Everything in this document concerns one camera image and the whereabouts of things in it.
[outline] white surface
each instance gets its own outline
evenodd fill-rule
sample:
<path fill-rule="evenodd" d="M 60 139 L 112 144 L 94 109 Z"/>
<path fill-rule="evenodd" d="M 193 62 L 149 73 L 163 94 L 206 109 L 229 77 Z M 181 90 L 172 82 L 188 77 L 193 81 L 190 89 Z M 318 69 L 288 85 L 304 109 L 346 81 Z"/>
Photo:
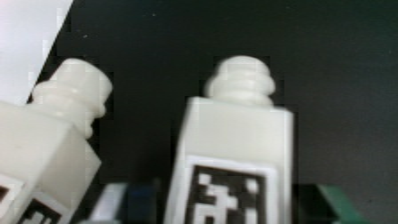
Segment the white surface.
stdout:
<path fill-rule="evenodd" d="M 23 105 L 73 0 L 0 1 L 0 101 Z"/>
<path fill-rule="evenodd" d="M 99 79 L 103 74 L 96 72 L 94 75 Z M 78 75 L 73 76 L 71 80 L 74 80 L 69 83 L 71 86 L 73 83 L 87 84 L 87 89 L 92 90 L 92 83 L 80 81 Z M 48 89 L 48 93 L 57 95 L 57 88 Z M 60 96 L 57 98 L 60 104 L 51 101 L 55 104 L 42 106 L 41 100 L 32 102 L 39 109 L 0 102 L 0 173 L 25 183 L 0 219 L 2 224 L 10 224 L 19 219 L 32 194 L 37 191 L 64 206 L 67 214 L 73 214 L 99 168 L 101 161 L 87 144 L 83 133 L 64 116 L 51 114 L 55 109 L 62 114 L 71 111 L 73 113 L 76 111 L 87 113 L 85 110 L 92 108 L 81 102 L 74 103 L 78 101 L 74 95 Z"/>
<path fill-rule="evenodd" d="M 211 99 L 192 98 L 179 136 L 177 159 L 170 194 L 167 202 L 165 224 L 183 223 L 188 181 L 192 177 L 186 161 L 192 156 L 209 160 L 256 164 L 273 167 L 277 180 L 270 182 L 266 205 L 275 208 L 266 214 L 268 224 L 291 223 L 291 113 L 273 108 L 264 94 L 273 91 L 268 68 L 250 57 L 234 57 L 224 61 L 208 84 Z"/>
<path fill-rule="evenodd" d="M 126 187 L 126 183 L 106 185 L 90 213 L 90 221 L 113 221 L 126 195 Z"/>

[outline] white plastic piece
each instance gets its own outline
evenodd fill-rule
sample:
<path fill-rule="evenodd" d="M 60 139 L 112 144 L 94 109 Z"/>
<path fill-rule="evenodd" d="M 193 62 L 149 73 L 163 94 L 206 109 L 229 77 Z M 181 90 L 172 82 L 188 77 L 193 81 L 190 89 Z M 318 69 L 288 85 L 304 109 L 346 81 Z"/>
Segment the white plastic piece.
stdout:
<path fill-rule="evenodd" d="M 90 213 L 90 221 L 113 221 L 126 194 L 126 183 L 108 184 Z"/>
<path fill-rule="evenodd" d="M 99 105 L 112 88 L 92 68 L 83 61 L 67 60 L 57 82 L 37 87 L 32 105 L 0 102 L 0 174 L 23 183 L 2 224 L 32 223 L 32 219 L 67 223 L 81 201 L 101 164 L 81 126 L 101 116 Z"/>
<path fill-rule="evenodd" d="M 25 105 L 73 0 L 2 0 L 0 101 Z"/>
<path fill-rule="evenodd" d="M 261 61 L 247 56 L 227 59 L 209 80 L 209 99 L 195 97 L 188 103 L 165 224 L 227 224 L 222 211 L 234 213 L 234 223 L 291 223 L 293 116 L 272 106 L 266 96 L 272 92 L 273 82 Z M 238 209 L 225 197 L 211 199 L 215 185 L 234 196 Z M 250 203 L 240 198 L 243 195 L 256 199 Z M 201 214 L 195 213 L 199 205 L 208 207 Z"/>

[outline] white cylindrical top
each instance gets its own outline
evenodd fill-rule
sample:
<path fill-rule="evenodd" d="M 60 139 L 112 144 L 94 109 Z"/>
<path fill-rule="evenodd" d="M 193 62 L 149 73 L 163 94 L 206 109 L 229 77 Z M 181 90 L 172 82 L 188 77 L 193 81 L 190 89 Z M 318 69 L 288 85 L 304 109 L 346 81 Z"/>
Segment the white cylindrical top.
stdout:
<path fill-rule="evenodd" d="M 206 95 L 211 99 L 241 105 L 272 105 L 268 95 L 275 91 L 264 63 L 249 56 L 234 56 L 220 63 L 208 82 Z"/>
<path fill-rule="evenodd" d="M 110 80 L 99 69 L 85 61 L 67 59 L 50 81 L 34 88 L 28 108 L 69 120 L 89 138 L 92 120 L 105 114 L 110 91 Z"/>

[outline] dark green object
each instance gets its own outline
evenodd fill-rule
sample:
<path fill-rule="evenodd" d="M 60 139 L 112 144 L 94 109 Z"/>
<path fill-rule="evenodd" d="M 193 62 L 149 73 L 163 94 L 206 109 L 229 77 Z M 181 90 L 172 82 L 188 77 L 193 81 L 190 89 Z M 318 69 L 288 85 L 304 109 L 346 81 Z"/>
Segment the dark green object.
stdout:
<path fill-rule="evenodd" d="M 337 187 L 296 185 L 293 197 L 295 224 L 369 224 Z"/>

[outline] printed pattern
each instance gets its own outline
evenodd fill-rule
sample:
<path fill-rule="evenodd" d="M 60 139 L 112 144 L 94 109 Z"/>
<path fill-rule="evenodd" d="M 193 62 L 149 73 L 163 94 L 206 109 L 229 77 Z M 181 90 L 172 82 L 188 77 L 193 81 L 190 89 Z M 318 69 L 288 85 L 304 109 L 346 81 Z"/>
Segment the printed pattern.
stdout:
<path fill-rule="evenodd" d="M 18 224 L 57 224 L 60 218 L 58 212 L 34 199 Z"/>
<path fill-rule="evenodd" d="M 185 224 L 264 224 L 264 177 L 193 166 Z"/>
<path fill-rule="evenodd" d="M 23 182 L 0 174 L 0 223 L 5 213 L 12 209 L 12 202 L 19 196 Z"/>

